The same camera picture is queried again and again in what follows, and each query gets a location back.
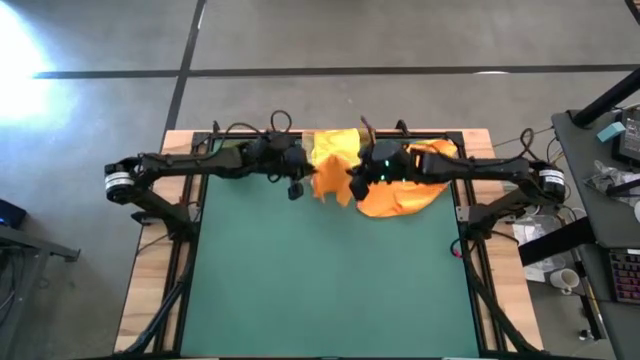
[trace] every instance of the orange cloth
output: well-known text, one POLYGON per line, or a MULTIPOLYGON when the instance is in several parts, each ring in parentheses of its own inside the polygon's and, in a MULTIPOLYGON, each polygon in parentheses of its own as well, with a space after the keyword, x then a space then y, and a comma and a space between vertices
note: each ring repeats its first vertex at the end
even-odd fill
POLYGON ((322 199, 329 192, 336 193, 336 200, 347 206, 351 200, 347 170, 358 165, 360 133, 358 129, 317 131, 313 134, 311 164, 316 172, 311 178, 313 195, 322 199))
MULTIPOLYGON (((453 156, 456 146, 445 140, 425 140, 409 145, 409 148, 453 156)), ((447 184, 415 184, 413 182, 379 182, 369 185, 369 195, 358 202, 358 210, 370 217, 391 217, 414 214, 431 204, 447 184)))

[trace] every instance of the green mat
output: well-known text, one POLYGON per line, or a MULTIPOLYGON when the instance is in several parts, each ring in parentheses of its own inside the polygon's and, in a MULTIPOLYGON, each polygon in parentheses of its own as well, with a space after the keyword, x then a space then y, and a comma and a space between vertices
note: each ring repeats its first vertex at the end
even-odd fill
POLYGON ((450 190, 371 219, 287 186, 210 177, 183 356, 477 357, 450 190))

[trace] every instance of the concrete floor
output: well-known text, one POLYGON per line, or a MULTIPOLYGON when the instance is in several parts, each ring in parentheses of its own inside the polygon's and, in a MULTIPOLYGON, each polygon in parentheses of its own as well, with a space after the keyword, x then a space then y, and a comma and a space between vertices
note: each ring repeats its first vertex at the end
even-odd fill
MULTIPOLYGON (((140 228, 104 198, 102 166, 160 147, 176 84, 163 79, 25 80, 32 71, 177 70, 197 0, 0 1, 0 198, 26 230, 82 248, 52 260, 20 331, 17 359, 106 355, 115 341, 140 228)), ((640 63, 622 0, 211 0, 192 69, 332 66, 555 66, 640 63)), ((175 127, 489 128, 494 143, 579 108, 625 73, 189 79, 175 127)), ((544 154, 551 132, 536 139, 544 154)), ((517 143, 501 146, 512 156, 517 143)), ((575 196, 569 200, 579 205, 575 196)), ((578 299, 532 285, 545 347, 584 345, 578 299)), ((612 359, 608 342, 581 356, 612 359)))

